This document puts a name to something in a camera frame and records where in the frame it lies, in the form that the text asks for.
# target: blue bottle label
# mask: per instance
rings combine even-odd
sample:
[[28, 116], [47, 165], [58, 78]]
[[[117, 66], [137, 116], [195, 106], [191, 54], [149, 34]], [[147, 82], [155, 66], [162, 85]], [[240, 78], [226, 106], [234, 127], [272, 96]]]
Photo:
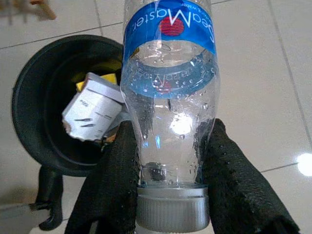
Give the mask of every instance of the blue bottle label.
[[124, 33], [124, 64], [148, 41], [185, 40], [215, 54], [215, 36], [209, 14], [187, 0], [158, 0], [130, 19]]

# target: plastic water bottle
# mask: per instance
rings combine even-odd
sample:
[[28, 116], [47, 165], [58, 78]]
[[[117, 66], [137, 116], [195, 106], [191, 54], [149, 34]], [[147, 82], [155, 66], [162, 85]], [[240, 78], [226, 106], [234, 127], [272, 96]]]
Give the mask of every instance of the plastic water bottle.
[[138, 144], [137, 222], [158, 232], [209, 224], [203, 148], [219, 94], [210, 0], [125, 0], [121, 91]]

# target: white tile floor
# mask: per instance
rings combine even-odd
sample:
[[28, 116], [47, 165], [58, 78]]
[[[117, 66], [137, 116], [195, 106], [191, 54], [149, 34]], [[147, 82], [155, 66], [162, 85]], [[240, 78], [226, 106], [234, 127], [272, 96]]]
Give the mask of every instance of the white tile floor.
[[[297, 164], [299, 155], [312, 153], [312, 1], [212, 2], [222, 80], [218, 116], [302, 233], [312, 233], [312, 176], [303, 175]], [[32, 202], [37, 191], [39, 164], [23, 149], [11, 123], [11, 91], [23, 65], [38, 49], [69, 34], [102, 34], [122, 42], [123, 0], [50, 4], [55, 21], [32, 6], [27, 15], [13, 8], [11, 18], [0, 11], [0, 205]], [[312, 175], [308, 161], [304, 173]], [[65, 178], [64, 219], [82, 183], [83, 178]], [[50, 233], [61, 234], [65, 226], [66, 221]]]

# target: black bucket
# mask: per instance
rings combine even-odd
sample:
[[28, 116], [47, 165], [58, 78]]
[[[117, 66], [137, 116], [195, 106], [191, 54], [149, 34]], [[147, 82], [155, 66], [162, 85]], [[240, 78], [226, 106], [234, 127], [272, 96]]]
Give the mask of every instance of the black bucket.
[[68, 136], [62, 111], [86, 73], [120, 73], [122, 45], [99, 36], [78, 35], [39, 50], [24, 66], [12, 97], [17, 135], [40, 164], [68, 176], [86, 176], [102, 157], [100, 146]]

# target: bottle cap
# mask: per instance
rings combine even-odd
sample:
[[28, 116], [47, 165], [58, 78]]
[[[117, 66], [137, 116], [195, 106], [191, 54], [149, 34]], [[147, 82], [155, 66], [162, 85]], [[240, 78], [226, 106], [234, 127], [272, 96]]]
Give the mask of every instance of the bottle cap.
[[156, 232], [200, 231], [209, 224], [208, 188], [138, 188], [136, 221]]

